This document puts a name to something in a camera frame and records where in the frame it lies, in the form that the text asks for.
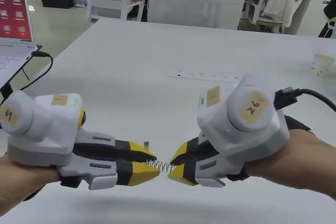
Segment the wrist strap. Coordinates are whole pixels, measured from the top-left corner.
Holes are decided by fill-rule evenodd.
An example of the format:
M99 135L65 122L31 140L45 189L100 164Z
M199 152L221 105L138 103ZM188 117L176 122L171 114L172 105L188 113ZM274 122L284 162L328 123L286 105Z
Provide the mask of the wrist strap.
M289 130L304 130L304 131L311 131L311 129L304 125L303 123L291 118L290 116L285 115L287 127ZM231 181L239 181L239 180L246 180L249 175L246 173L245 169L243 168L239 174L235 175L227 175L228 180Z

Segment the laptop screen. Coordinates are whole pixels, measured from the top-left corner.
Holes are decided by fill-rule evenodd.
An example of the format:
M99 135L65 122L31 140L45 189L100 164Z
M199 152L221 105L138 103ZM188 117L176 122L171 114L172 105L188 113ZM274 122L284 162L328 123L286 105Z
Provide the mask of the laptop screen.
M0 37L32 40L25 0L0 0Z

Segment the black cable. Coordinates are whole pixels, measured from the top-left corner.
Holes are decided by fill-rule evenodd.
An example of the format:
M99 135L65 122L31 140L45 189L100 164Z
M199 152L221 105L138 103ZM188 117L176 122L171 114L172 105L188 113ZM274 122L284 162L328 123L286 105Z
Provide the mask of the black cable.
M33 57L39 57L39 58L49 58L50 59L50 65L48 67L48 69L41 74L39 77L37 77L34 81L32 81L31 83L29 83L28 85L25 85L23 88L21 88L20 90L25 90L26 88L30 87L31 85L33 85L35 82L37 82L39 79L41 79L43 76L45 76L53 67L54 65L54 59L52 58L52 56L46 52L40 52L40 51L35 51L31 54L31 56Z
M311 89L296 89L293 91L293 94L295 97L299 97L300 95L303 94L308 94L311 95L312 97L315 97L317 99L319 99L320 101L324 102L326 105L328 105L334 112L336 112L336 105L329 100L328 98L326 98L324 95L313 91Z
M286 89L281 89L275 93L274 99L274 107L276 110L281 110L287 106L290 106L298 101L297 97L308 94L311 95L320 101L324 102L327 106L329 106L334 112L336 112L336 105L326 98L324 95L310 90L310 89L293 89L292 87L288 87Z

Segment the gray chair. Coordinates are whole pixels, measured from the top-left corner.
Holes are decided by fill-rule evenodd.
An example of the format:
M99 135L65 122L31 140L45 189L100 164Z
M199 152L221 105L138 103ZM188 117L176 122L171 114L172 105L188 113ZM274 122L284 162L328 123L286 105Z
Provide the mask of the gray chair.
M148 22L219 28L219 0L150 0Z

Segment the laptop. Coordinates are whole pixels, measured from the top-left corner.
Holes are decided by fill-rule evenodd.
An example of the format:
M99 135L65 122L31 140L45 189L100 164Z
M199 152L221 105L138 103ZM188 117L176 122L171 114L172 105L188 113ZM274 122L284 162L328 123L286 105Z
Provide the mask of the laptop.
M0 91L37 49L27 0L0 0Z

